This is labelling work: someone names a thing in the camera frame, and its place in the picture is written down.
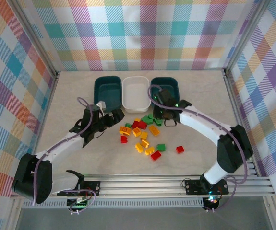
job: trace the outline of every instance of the red lego brick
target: red lego brick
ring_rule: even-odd
[[[132,129],[138,128],[139,127],[139,121],[134,121],[132,124]]]
[[[146,129],[146,127],[147,127],[147,123],[146,123],[146,122],[144,122],[144,121],[139,121],[138,128]]]
[[[184,147],[183,147],[182,145],[176,147],[176,152],[177,152],[178,154],[183,153],[184,151],[185,151],[185,150],[184,150]]]
[[[156,151],[151,155],[153,161],[156,161],[159,157],[161,157],[161,153],[159,151]]]
[[[124,144],[124,143],[127,143],[128,139],[127,139],[126,136],[121,136],[120,141],[121,141],[122,144]]]

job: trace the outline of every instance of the checkered pattern backdrop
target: checkered pattern backdrop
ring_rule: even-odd
[[[21,156],[32,152],[53,78],[6,0],[0,0],[0,228]]]
[[[220,69],[258,1],[19,0],[66,71]]]
[[[262,175],[276,192],[276,0],[232,70],[234,91]]]

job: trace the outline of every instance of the green block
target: green block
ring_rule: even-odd
[[[160,119],[154,119],[154,121],[155,121],[155,124],[157,125],[157,126],[162,126],[162,123],[163,123],[163,120],[160,120]]]
[[[151,124],[153,124],[154,120],[153,120],[153,119],[147,119],[145,122],[146,122],[148,125],[151,125]]]
[[[144,116],[144,117],[141,118],[141,121],[146,122],[148,119],[149,119],[148,116]]]
[[[158,144],[157,145],[157,150],[160,152],[164,152],[166,150],[166,145],[165,144]]]
[[[126,124],[125,124],[125,127],[127,127],[127,128],[131,128],[131,127],[132,127],[132,125],[131,125],[131,124],[129,124],[129,123],[126,123]]]
[[[148,115],[148,118],[149,118],[149,119],[153,119],[153,118],[154,118],[154,115],[153,115],[153,114],[149,114],[149,115]]]

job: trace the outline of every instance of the purple cable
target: purple cable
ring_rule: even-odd
[[[242,149],[240,143],[239,143],[238,140],[235,138],[235,136],[234,136],[231,132],[229,132],[226,128],[222,127],[219,123],[217,123],[216,121],[214,121],[214,120],[208,118],[207,116],[204,116],[203,114],[199,114],[199,113],[197,113],[197,112],[195,112],[195,111],[193,111],[193,110],[189,110],[189,109],[183,109],[183,108],[178,108],[178,107],[169,107],[169,106],[164,106],[164,105],[159,104],[159,103],[156,102],[156,101],[152,98],[152,96],[151,96],[151,89],[152,89],[152,88],[158,88],[159,90],[162,90],[162,88],[161,88],[159,85],[150,85],[150,87],[148,88],[148,97],[149,97],[149,99],[151,100],[152,103],[154,103],[155,105],[157,105],[157,106],[159,106],[159,107],[161,107],[161,108],[164,108],[164,109],[180,110],[180,111],[185,111],[185,112],[194,114],[194,115],[196,115],[196,116],[199,116],[199,117],[203,118],[204,120],[210,122],[211,124],[217,126],[218,128],[222,129],[224,132],[226,132],[226,133],[233,139],[233,141],[235,142],[235,144],[237,145],[237,148],[239,149],[239,152],[240,152],[240,155],[241,155],[241,158],[242,158],[242,161],[243,161],[243,166],[244,166],[244,177],[243,177],[243,179],[242,179],[240,182],[238,182],[238,181],[236,180],[236,178],[233,177],[233,176],[227,176],[227,177],[224,178],[226,181],[233,182],[233,183],[235,184],[234,191],[233,191],[232,194],[230,195],[230,198],[229,198],[228,201],[227,201],[224,205],[222,205],[220,208],[226,206],[226,204],[228,204],[228,203],[231,201],[231,199],[233,198],[233,196],[235,195],[237,185],[238,185],[238,184],[243,184],[243,183],[247,180],[247,177],[248,177],[248,166],[247,166],[247,161],[246,161],[246,159],[245,159],[245,155],[244,155],[244,152],[243,152],[243,149]]]
[[[89,103],[81,98],[81,97],[77,97],[77,101],[82,104],[85,107],[88,107],[90,110],[90,120],[89,123],[87,124],[87,126],[81,130],[79,133],[75,134],[74,136],[67,138],[67,139],[63,139],[62,141],[59,141],[57,144],[55,144],[54,146],[52,146],[50,149],[47,150],[47,152],[38,160],[38,162],[36,163],[36,168],[34,170],[34,175],[33,175],[33,202],[32,202],[32,206],[34,206],[36,204],[36,198],[37,198],[37,170],[38,170],[38,166],[40,165],[41,161],[50,154],[51,151],[53,151],[56,147],[60,146],[61,144],[63,144],[64,142],[67,142],[71,139],[74,139],[75,137],[79,136],[80,134],[82,134],[83,132],[85,132],[89,126],[92,123],[92,119],[93,119],[93,113],[92,113],[92,107],[89,105]]]
[[[96,193],[95,193],[93,190],[90,190],[90,189],[77,189],[77,190],[73,189],[73,190],[64,190],[63,192],[90,192],[90,193],[93,194],[93,200],[91,201],[91,203],[88,204],[88,205],[87,205],[86,207],[84,207],[83,209],[77,211],[77,212],[76,212],[77,214],[79,214],[79,213],[85,211],[88,207],[90,207],[90,206],[94,203],[94,201],[95,201],[95,199],[96,199]],[[73,205],[70,205],[71,214],[74,213],[74,211],[72,210],[72,207],[73,207]]]

